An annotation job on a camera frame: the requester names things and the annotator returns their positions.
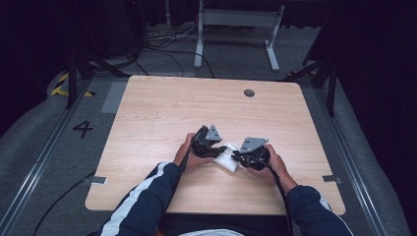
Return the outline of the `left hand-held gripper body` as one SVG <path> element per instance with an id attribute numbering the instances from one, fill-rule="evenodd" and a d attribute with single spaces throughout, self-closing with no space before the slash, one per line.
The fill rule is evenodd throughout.
<path id="1" fill-rule="evenodd" d="M 191 148 L 196 156 L 209 157 L 211 153 L 216 152 L 216 147 L 213 147 L 213 145 L 221 141 L 222 138 L 214 125 L 211 125 L 209 128 L 202 126 L 193 137 Z"/>

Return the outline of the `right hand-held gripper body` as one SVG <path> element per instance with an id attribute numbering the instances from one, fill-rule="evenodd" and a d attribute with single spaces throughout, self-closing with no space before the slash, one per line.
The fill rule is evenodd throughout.
<path id="1" fill-rule="evenodd" d="M 248 163 L 248 167 L 258 171 L 264 169 L 270 159 L 270 154 L 265 148 L 268 139 L 265 138 L 246 138 L 240 147 L 243 159 Z"/>

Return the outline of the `person's left hand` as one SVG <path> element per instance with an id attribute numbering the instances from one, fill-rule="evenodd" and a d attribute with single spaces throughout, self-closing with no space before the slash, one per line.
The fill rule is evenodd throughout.
<path id="1" fill-rule="evenodd" d="M 185 167 L 186 172 L 193 171 L 197 167 L 206 165 L 206 164 L 211 163 L 213 161 L 212 157 L 201 158 L 201 157 L 196 156 L 191 150 L 188 151 L 188 148 L 190 147 L 191 141 L 192 141 L 194 136 L 195 136 L 194 133 L 189 133 L 186 136 L 185 142 L 179 147 L 179 149 L 177 150 L 177 152 L 175 154 L 175 158 L 173 160 L 173 162 L 177 166 L 179 166 L 181 164 L 181 162 L 183 161 L 184 157 L 188 156 L 187 164 L 186 164 L 186 167 Z"/>

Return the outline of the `person's right hand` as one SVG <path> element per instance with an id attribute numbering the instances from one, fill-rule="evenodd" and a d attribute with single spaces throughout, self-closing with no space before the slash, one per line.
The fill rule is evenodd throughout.
<path id="1" fill-rule="evenodd" d="M 287 194 L 290 190 L 297 187 L 298 184 L 289 175 L 282 158 L 275 152 L 272 145 L 265 145 L 265 148 L 268 150 L 270 154 L 269 163 L 271 165 L 271 168 L 279 177 L 279 182 L 280 182 L 280 185 L 282 186 L 284 194 Z M 275 184 L 275 179 L 273 177 L 273 174 L 267 168 L 264 168 L 263 170 L 260 170 L 260 171 L 256 169 L 252 169 L 252 168 L 247 168 L 247 171 L 253 176 L 264 179 L 265 181 L 271 184 Z"/>

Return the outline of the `person's torso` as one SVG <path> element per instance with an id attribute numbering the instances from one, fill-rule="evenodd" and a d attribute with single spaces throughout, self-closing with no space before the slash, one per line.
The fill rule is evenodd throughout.
<path id="1" fill-rule="evenodd" d="M 157 230 L 163 236 L 213 229 L 233 230 L 244 236 L 288 236 L 288 222 L 279 215 L 166 213 Z"/>

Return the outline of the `small grey tape strip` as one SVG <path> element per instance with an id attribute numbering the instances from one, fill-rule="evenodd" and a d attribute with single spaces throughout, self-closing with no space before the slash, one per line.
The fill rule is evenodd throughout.
<path id="1" fill-rule="evenodd" d="M 334 182 L 337 185 L 340 185 L 343 183 L 339 177 L 334 176 L 334 175 L 325 175 L 323 176 L 323 180 L 324 182 Z"/>
<path id="2" fill-rule="evenodd" d="M 84 185 L 92 185 L 92 184 L 104 185 L 106 181 L 107 181 L 106 177 L 90 176 L 83 180 L 83 184 Z"/>

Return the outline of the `large grey tape patch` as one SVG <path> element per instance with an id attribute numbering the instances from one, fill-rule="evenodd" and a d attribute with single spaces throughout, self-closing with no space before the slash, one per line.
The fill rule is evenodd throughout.
<path id="1" fill-rule="evenodd" d="M 122 100 L 126 83 L 116 82 L 110 86 L 101 107 L 102 113 L 116 113 Z"/>

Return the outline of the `black metal stand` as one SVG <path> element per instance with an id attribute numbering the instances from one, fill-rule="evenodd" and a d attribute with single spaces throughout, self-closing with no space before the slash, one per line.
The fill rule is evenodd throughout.
<path id="1" fill-rule="evenodd" d="M 89 64 L 89 54 L 83 49 L 73 49 L 69 56 L 69 97 L 66 108 L 70 109 L 75 103 L 77 92 L 77 75 L 84 80 L 90 80 L 94 72 Z"/>
<path id="2" fill-rule="evenodd" d="M 333 60 L 317 61 L 298 72 L 290 72 L 284 81 L 289 83 L 295 82 L 297 79 L 300 79 L 313 71 L 316 71 L 315 76 L 312 78 L 312 85 L 314 88 L 321 88 L 325 82 L 328 82 L 327 109 L 329 115 L 334 116 L 337 67 Z"/>

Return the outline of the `yellow black hazard tape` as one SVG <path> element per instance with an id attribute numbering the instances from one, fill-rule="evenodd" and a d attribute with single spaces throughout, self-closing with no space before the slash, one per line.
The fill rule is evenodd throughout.
<path id="1" fill-rule="evenodd" d="M 62 90 L 65 82 L 69 80 L 69 73 L 64 73 L 58 80 L 56 86 L 54 87 L 54 89 L 51 92 L 51 95 L 64 95 L 64 96 L 69 96 L 70 93 L 68 90 Z M 95 96 L 95 92 L 93 91 L 86 91 L 85 97 L 94 97 Z"/>

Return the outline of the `metal floor rail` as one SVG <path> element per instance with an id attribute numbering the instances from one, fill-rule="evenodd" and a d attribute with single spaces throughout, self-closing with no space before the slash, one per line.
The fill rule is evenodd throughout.
<path id="1" fill-rule="evenodd" d="M 47 142 L 30 169 L 29 174 L 26 176 L 24 183 L 20 187 L 19 192 L 14 197 L 12 203 L 9 205 L 7 211 L 0 220 L 0 236 L 8 236 L 14 228 L 37 183 L 45 171 L 48 162 L 56 150 L 69 120 L 75 113 L 75 110 L 83 99 L 90 84 L 91 81 L 81 81 L 76 90 L 72 92 L 73 97 L 69 97 L 71 106 L 64 109 L 62 115 L 54 126 L 52 133 L 49 135 Z"/>
<path id="2" fill-rule="evenodd" d="M 383 225 L 380 215 L 375 208 L 369 191 L 363 181 L 363 178 L 359 172 L 359 169 L 353 159 L 353 155 L 349 150 L 346 140 L 344 139 L 340 127 L 334 116 L 331 116 L 327 107 L 327 96 L 320 89 L 315 89 L 314 93 L 320 104 L 326 119 L 330 125 L 331 131 L 335 137 L 337 145 L 342 154 L 343 165 L 349 176 L 349 180 L 352 184 L 355 195 L 363 210 L 365 217 L 370 225 L 373 236 L 387 236 L 387 231 Z"/>

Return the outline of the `white metal desk frame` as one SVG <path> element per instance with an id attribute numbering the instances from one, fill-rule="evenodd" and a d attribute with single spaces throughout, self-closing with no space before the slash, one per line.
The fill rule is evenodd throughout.
<path id="1" fill-rule="evenodd" d="M 206 1 L 199 0 L 198 10 L 198 39 L 195 52 L 194 67 L 200 69 L 204 54 L 204 26 L 233 26 L 271 29 L 270 39 L 264 41 L 271 69 L 278 72 L 280 67 L 274 52 L 274 43 L 280 27 L 285 7 L 279 6 L 272 12 L 221 10 L 206 8 Z"/>

